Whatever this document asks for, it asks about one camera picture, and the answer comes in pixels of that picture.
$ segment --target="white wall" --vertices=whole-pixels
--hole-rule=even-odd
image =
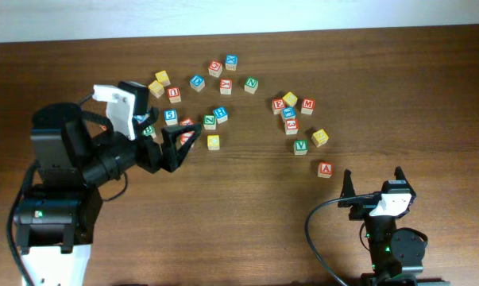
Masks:
[[[479,0],[0,0],[0,42],[479,23]]]

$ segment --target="white plastic part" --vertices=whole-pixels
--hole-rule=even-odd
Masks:
[[[73,246],[69,254],[61,254],[60,246],[38,246],[21,259],[35,286],[82,286],[90,256],[91,245]]]
[[[381,194],[382,199],[369,216],[391,215],[397,216],[407,210],[411,201],[411,194]]]
[[[135,131],[131,122],[135,95],[114,86],[95,84],[94,89],[93,99],[107,102],[106,116],[112,122],[114,131],[123,133],[130,140],[135,140]]]

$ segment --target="wire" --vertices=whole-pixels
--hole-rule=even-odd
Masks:
[[[91,99],[93,97],[93,93],[91,92],[89,95],[86,95],[83,99],[80,99],[80,101],[77,103],[79,106],[82,106],[87,100]]]
[[[31,280],[31,277],[27,273],[27,270],[25,269],[24,263],[22,262],[20,255],[18,254],[18,249],[17,246],[15,245],[14,241],[14,232],[13,232],[13,221],[14,221],[14,216],[15,216],[15,210],[18,207],[18,204],[20,203],[20,200],[22,196],[25,194],[27,189],[33,185],[33,177],[34,177],[34,172],[39,168],[38,161],[34,161],[27,171],[25,171],[24,179],[22,180],[22,185],[20,187],[20,190],[17,193],[17,197],[15,198],[14,204],[11,206],[10,210],[10,215],[8,216],[8,222],[6,223],[6,238],[8,239],[8,246],[10,247],[11,255],[14,257],[15,264],[18,267],[18,270],[20,271],[21,275],[24,277],[25,283],[28,286],[33,285],[33,281]]]
[[[366,244],[363,242],[362,233],[364,228],[365,228],[365,223],[363,222],[363,224],[361,224],[361,228],[359,229],[359,240],[361,241],[361,244],[363,245],[363,247],[369,251],[368,246],[366,246]]]
[[[329,274],[342,286],[348,286],[348,284],[345,283],[345,281],[343,281],[340,277],[338,277],[338,275],[336,275],[336,273],[334,273],[333,269],[331,269],[331,267],[329,267],[329,265],[326,262],[324,262],[322,256],[320,256],[320,254],[319,254],[319,251],[317,251],[317,249],[313,245],[313,242],[311,241],[310,230],[309,230],[310,218],[320,208],[322,208],[324,206],[327,206],[327,205],[330,205],[332,203],[346,202],[346,201],[351,201],[351,200],[355,200],[355,199],[370,198],[372,196],[373,195],[357,195],[357,196],[350,197],[350,198],[332,199],[332,200],[329,200],[327,202],[321,203],[310,212],[310,214],[306,218],[306,222],[304,223],[304,233],[306,234],[306,240],[308,241],[308,245],[310,246],[311,251],[313,251],[313,254],[317,257],[317,259],[319,259],[320,263],[327,270],[327,272],[329,272]]]
[[[117,199],[118,197],[124,195],[124,193],[125,193],[126,190],[128,189],[128,175],[126,174],[126,172],[124,172],[123,175],[125,176],[125,187],[122,189],[122,191],[120,191],[120,192],[117,193],[116,195],[113,195],[113,196],[110,197],[109,199],[103,199],[103,202],[111,202],[111,201]]]

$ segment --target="wooden tabletop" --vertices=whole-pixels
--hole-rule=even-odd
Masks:
[[[207,72],[227,53],[238,55],[237,71],[222,73],[234,82],[231,96]],[[151,83],[161,70],[182,102],[165,94],[151,105],[197,121],[224,106],[229,120],[204,131],[174,173],[128,170],[128,191],[99,215],[85,285],[331,281],[304,237],[308,212],[339,197],[346,168],[365,194],[396,166],[418,196],[398,227],[430,239],[421,277],[479,285],[479,25],[0,44],[0,285],[20,281],[5,225],[35,158],[33,113],[76,102],[93,84]],[[206,80],[200,93],[188,84],[195,74]],[[244,91],[248,76],[259,79],[254,95]],[[298,104],[297,135],[285,135],[271,111],[289,91],[316,100],[313,115]],[[105,103],[84,107],[104,113]],[[321,128],[329,141],[294,156],[294,140]],[[207,150],[208,134],[220,135],[219,151]],[[334,164],[330,179],[317,177],[321,161]],[[123,184],[109,182],[102,196]],[[336,206],[311,222],[315,244],[345,279],[372,272],[360,225]]]

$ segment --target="blue block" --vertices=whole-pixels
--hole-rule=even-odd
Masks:
[[[225,64],[237,64],[238,56],[236,55],[226,55]]]
[[[219,107],[219,108],[214,110],[214,116],[216,118],[224,118],[227,115],[228,115],[228,113],[226,112],[224,107]]]
[[[193,83],[195,86],[199,86],[204,82],[204,78],[200,75],[193,75],[193,77],[190,80],[190,83]]]
[[[176,110],[166,110],[164,112],[165,120],[173,120],[177,119],[177,112]]]
[[[285,118],[294,117],[296,115],[296,111],[294,110],[294,107],[284,108],[281,112],[284,113]]]

